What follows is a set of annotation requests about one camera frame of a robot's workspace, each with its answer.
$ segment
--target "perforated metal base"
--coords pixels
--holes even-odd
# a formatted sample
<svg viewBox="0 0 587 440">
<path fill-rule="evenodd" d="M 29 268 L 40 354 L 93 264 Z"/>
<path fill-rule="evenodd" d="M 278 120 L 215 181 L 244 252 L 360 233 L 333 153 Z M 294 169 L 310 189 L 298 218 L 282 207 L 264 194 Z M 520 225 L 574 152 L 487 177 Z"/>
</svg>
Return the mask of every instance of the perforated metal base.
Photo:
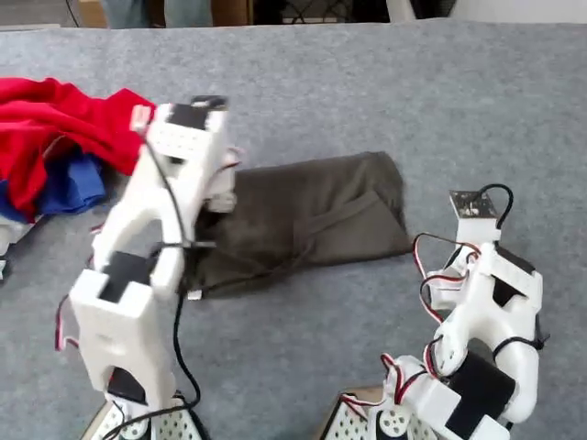
<svg viewBox="0 0 587 440">
<path fill-rule="evenodd" d="M 398 407 L 395 411 L 383 412 L 380 418 L 382 432 L 391 438 L 407 434 L 408 440 L 437 440 L 432 429 L 409 411 Z M 340 402 L 320 440 L 374 440 L 370 437 L 367 420 L 360 417 L 345 402 Z"/>
<path fill-rule="evenodd" d="M 320 440 L 367 440 L 367 420 L 340 402 Z"/>
<path fill-rule="evenodd" d="M 181 405 L 183 401 L 176 399 L 174 405 Z M 93 432 L 88 432 L 83 440 L 103 440 L 104 436 L 112 429 L 122 423 L 122 413 L 111 403 L 107 404 L 109 408 L 101 411 L 96 415 L 96 420 L 92 422 Z M 130 425 L 124 428 L 118 438 L 123 440 L 203 440 L 199 434 L 198 428 L 188 411 L 177 411 L 171 414 L 165 414 L 151 419 L 151 436 L 149 433 L 142 435 L 145 430 L 140 423 Z"/>
</svg>

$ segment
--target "blue cloth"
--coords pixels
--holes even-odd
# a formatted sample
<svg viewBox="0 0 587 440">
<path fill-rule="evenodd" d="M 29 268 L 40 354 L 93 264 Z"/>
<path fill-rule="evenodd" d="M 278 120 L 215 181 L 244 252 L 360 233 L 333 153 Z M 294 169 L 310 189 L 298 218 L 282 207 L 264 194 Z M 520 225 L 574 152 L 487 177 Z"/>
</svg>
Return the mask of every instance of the blue cloth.
<svg viewBox="0 0 587 440">
<path fill-rule="evenodd" d="M 38 214 L 79 214 L 105 196 L 100 177 L 100 162 L 79 149 L 47 162 L 47 181 L 37 199 Z M 27 219 L 8 199 L 8 181 L 0 181 L 0 215 L 27 223 Z"/>
</svg>

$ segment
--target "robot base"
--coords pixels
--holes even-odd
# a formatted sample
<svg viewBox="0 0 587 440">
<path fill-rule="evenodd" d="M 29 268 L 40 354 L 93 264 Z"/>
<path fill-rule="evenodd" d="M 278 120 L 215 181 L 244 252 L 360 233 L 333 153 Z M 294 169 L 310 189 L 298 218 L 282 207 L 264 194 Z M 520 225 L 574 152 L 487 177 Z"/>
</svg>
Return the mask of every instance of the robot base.
<svg viewBox="0 0 587 440">
<path fill-rule="evenodd" d="M 360 399 L 381 397 L 380 387 L 349 390 L 347 394 Z M 397 411 L 382 412 L 377 418 L 379 429 L 369 431 L 367 413 L 358 415 L 340 396 L 315 440 L 437 440 L 429 426 L 410 417 L 401 407 Z"/>
<path fill-rule="evenodd" d="M 174 405 L 181 405 L 183 401 L 174 399 Z M 90 422 L 87 430 L 80 440 L 103 440 L 111 429 L 122 423 L 122 413 L 111 402 L 106 402 Z M 121 431 L 116 440 L 206 440 L 208 436 L 204 432 L 197 417 L 186 410 L 172 412 L 151 420 L 151 429 L 144 435 L 137 436 L 138 431 L 134 426 L 129 426 Z"/>
</svg>

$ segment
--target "gray felt surface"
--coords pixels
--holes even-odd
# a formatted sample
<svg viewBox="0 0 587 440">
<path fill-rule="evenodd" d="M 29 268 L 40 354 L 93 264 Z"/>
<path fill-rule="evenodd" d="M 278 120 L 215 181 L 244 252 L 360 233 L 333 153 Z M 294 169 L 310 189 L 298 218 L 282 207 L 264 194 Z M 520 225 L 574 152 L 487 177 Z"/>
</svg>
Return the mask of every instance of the gray felt surface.
<svg viewBox="0 0 587 440">
<path fill-rule="evenodd" d="M 405 178 L 411 232 L 453 237 L 449 189 L 510 184 L 503 243 L 542 272 L 553 334 L 537 409 L 513 438 L 584 437 L 587 27 L 62 29 L 2 34 L 0 44 L 2 75 L 55 76 L 94 95 L 129 87 L 157 102 L 227 94 L 248 167 L 385 150 Z M 10 254 L 14 272 L 0 290 L 3 438 L 74 439 L 102 401 L 76 354 L 52 351 L 55 306 L 96 220 L 53 218 Z M 447 252 L 423 249 L 428 266 Z M 382 379 L 380 352 L 421 353 L 434 326 L 417 286 L 404 257 L 190 303 L 181 338 L 212 436 L 308 438 L 338 390 Z M 161 324 L 171 327 L 168 306 Z"/>
</svg>

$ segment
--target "floor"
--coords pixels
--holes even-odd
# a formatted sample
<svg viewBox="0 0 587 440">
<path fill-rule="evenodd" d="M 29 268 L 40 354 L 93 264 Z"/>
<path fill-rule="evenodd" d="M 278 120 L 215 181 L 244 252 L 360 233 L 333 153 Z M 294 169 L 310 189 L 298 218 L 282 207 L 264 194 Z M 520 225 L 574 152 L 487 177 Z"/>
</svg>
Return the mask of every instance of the floor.
<svg viewBox="0 0 587 440">
<path fill-rule="evenodd" d="M 79 21 L 77 2 L 69 1 Z M 66 0 L 0 0 L 0 27 L 49 24 L 65 28 L 75 26 Z"/>
</svg>

